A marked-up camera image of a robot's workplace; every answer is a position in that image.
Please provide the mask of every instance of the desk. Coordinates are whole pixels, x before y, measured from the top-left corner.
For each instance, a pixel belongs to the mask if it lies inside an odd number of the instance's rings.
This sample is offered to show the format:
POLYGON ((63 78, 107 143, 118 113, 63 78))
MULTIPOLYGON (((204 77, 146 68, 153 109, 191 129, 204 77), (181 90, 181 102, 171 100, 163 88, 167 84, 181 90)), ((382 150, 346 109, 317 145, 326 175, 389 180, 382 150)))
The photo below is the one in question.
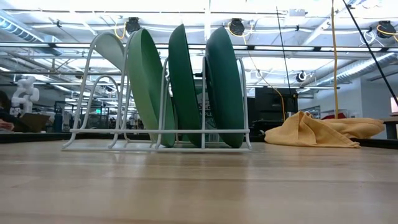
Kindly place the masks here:
POLYGON ((381 119, 386 125, 387 139, 397 139, 398 116, 381 119))

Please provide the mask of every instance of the towel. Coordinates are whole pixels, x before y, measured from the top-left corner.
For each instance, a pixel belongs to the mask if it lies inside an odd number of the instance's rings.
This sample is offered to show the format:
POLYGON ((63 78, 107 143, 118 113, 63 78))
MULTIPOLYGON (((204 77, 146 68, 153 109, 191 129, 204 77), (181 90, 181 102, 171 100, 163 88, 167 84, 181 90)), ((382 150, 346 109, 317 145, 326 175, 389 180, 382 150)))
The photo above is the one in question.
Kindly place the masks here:
POLYGON ((359 143, 350 138, 367 139, 383 130, 383 121, 378 119, 319 120, 299 111, 282 126, 266 131, 265 141, 286 146, 359 148, 359 143))

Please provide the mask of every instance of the ceiling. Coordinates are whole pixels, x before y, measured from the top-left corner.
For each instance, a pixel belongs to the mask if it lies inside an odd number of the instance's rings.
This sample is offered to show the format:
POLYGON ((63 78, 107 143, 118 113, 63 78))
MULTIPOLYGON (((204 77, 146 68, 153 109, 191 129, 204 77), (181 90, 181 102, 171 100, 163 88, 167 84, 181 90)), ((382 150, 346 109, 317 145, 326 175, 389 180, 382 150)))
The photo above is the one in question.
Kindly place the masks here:
MULTIPOLYGON (((363 31, 378 25, 379 21, 391 21, 398 29, 398 16, 396 14, 395 0, 347 0, 353 4, 352 12, 363 31)), ((336 1, 335 29, 336 44, 339 47, 363 46, 359 33, 343 7, 342 1, 336 1)), ((247 45, 281 45, 279 24, 283 43, 286 46, 332 46, 330 14, 331 1, 329 0, 168 0, 168 1, 54 1, 30 0, 0 2, 2 12, 0 16, 7 17, 20 27, 28 30, 45 42, 81 42, 90 43, 97 34, 102 32, 116 32, 123 34, 123 24, 129 17, 138 17, 141 27, 149 30, 156 44, 167 44, 173 29, 179 24, 185 24, 189 44, 206 44, 211 32, 218 27, 228 28, 232 18, 241 18, 245 26, 247 45), (305 11, 305 15, 295 16, 298 9, 305 11)), ((398 47, 393 39, 372 38, 373 47, 398 47)), ((233 45, 244 45, 242 37, 230 35, 233 45)), ((24 42, 14 34, 0 29, 0 42, 24 42)), ((81 72, 86 64, 88 49, 58 49, 62 54, 54 56, 35 52, 28 48, 0 49, 16 52, 29 57, 48 67, 52 66, 55 59, 59 72, 81 72)), ((164 61, 167 49, 159 50, 164 61)), ((192 50, 191 61, 193 72, 201 72, 201 57, 203 50, 192 50)), ((307 74, 327 75, 333 71, 333 54, 320 52, 286 52, 286 66, 282 52, 254 52, 251 57, 246 51, 236 52, 243 57, 248 84, 261 84, 262 81, 256 70, 260 70, 265 79, 272 85, 287 85, 287 75, 292 85, 299 85, 295 76, 302 70, 307 74)), ((15 58, 8 53, 0 52, 2 59, 10 60, 19 65, 25 64, 34 71, 45 71, 44 68, 32 66, 21 58, 15 58)), ((341 53, 339 54, 339 67, 357 59, 370 58, 369 54, 341 53)), ((117 72, 118 69, 100 55, 94 54, 90 62, 90 72, 117 72)), ((75 76, 58 76, 57 81, 78 82, 75 76)), ((100 87, 98 94, 108 94, 100 87)))

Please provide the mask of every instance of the dish rack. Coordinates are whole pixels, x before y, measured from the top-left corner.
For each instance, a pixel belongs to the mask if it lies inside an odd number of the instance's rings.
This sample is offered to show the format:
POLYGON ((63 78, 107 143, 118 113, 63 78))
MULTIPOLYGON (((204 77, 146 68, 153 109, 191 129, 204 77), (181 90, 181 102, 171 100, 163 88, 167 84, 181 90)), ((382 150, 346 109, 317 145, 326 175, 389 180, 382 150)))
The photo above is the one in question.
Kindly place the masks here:
MULTIPOLYGON (((98 40, 103 38, 106 35, 112 35, 110 33, 102 33, 100 35, 97 35, 92 43, 90 44, 90 49, 88 52, 87 56, 87 61, 86 61, 86 66, 85 66, 85 71, 83 74, 83 79, 81 82, 81 87, 80 87, 80 95, 79 95, 79 100, 77 104, 77 109, 76 111, 80 111, 81 108, 81 102, 83 101, 83 92, 86 87, 86 79, 87 79, 87 74, 90 66, 90 60, 91 60, 91 55, 93 54, 93 51, 95 50, 96 44, 98 40)), ((122 112, 122 102, 123 102, 123 89, 125 87, 125 77, 126 77, 126 61, 127 61, 127 55, 128 55, 128 50, 129 50, 129 45, 131 43, 132 37, 134 33, 129 37, 127 44, 124 48, 123 52, 123 67, 122 67, 122 72, 121 72, 121 83, 120 83, 120 90, 117 89, 117 94, 118 94, 118 114, 121 114, 122 112)), ((243 90, 243 109, 244 109, 244 129, 205 129, 205 106, 201 107, 201 129, 196 129, 196 130, 186 130, 186 129, 165 129, 165 109, 167 104, 165 103, 167 99, 167 95, 169 94, 169 84, 170 84, 170 79, 166 76, 166 66, 168 63, 168 58, 165 59, 164 66, 163 66, 163 71, 162 71, 162 84, 161 84, 161 94, 160 94, 160 111, 159 111, 159 128, 158 129, 126 129, 126 123, 127 123, 127 111, 128 111, 128 106, 129 106, 129 100, 130 100, 130 92, 131 92, 131 87, 129 84, 129 77, 127 76, 126 80, 126 104, 125 104, 125 109, 124 109, 124 114, 123 118, 121 116, 117 117, 116 120, 116 127, 114 129, 86 129, 87 121, 88 121, 88 113, 86 113, 83 124, 81 128, 77 128, 78 126, 78 119, 79 119, 79 114, 76 113, 75 115, 75 121, 73 124, 73 128, 70 130, 72 133, 72 136, 70 140, 62 146, 63 151, 114 151, 114 152, 119 152, 119 151, 132 151, 132 152, 249 152, 252 149, 250 140, 249 140, 249 124, 248 124, 248 100, 247 100, 247 93, 246 93, 246 77, 244 73, 244 65, 243 61, 241 58, 237 57, 237 61, 239 61, 240 68, 241 68, 241 74, 242 74, 242 90, 243 90), (74 142, 76 135, 78 133, 110 133, 114 134, 113 140, 111 143, 107 146, 101 146, 101 147, 93 147, 93 146, 80 146, 80 147, 73 147, 72 143, 74 142), (145 145, 142 144, 142 141, 135 141, 131 140, 127 137, 127 133, 147 133, 147 134, 158 134, 157 141, 156 142, 150 142, 146 141, 148 146, 141 146, 145 145), (160 145, 160 142, 162 140, 162 134, 201 134, 201 148, 194 146, 190 142, 181 142, 177 141, 174 147, 163 147, 160 145), (223 142, 205 142, 205 134, 215 134, 215 133, 243 133, 246 136, 246 145, 247 147, 241 147, 241 148, 230 148, 230 147, 225 147, 226 144, 223 142), (119 140, 119 141, 124 141, 125 144, 123 147, 116 147, 116 143, 118 141, 118 136, 119 134, 124 135, 124 140, 119 140)), ((206 92, 206 70, 205 70, 205 64, 206 64, 206 57, 203 57, 203 73, 202 73, 202 105, 205 105, 205 92, 206 92)), ((87 105, 87 111, 90 110, 91 103, 93 101, 93 95, 95 93, 95 88, 98 84, 98 82, 102 78, 108 78, 110 79, 115 86, 117 87, 118 84, 116 81, 109 75, 101 75, 99 76, 91 89, 90 97, 88 100, 88 105, 87 105)))

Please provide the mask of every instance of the wooden table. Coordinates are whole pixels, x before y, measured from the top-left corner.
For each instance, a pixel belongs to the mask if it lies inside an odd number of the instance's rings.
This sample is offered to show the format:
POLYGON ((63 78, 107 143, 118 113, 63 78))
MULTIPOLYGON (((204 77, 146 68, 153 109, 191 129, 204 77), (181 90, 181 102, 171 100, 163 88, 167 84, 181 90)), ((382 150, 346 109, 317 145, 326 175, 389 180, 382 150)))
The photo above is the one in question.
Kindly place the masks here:
POLYGON ((0 223, 398 221, 396 150, 116 154, 61 152, 63 143, 0 144, 0 223))
POLYGON ((381 119, 386 125, 387 139, 397 139, 398 116, 381 119))

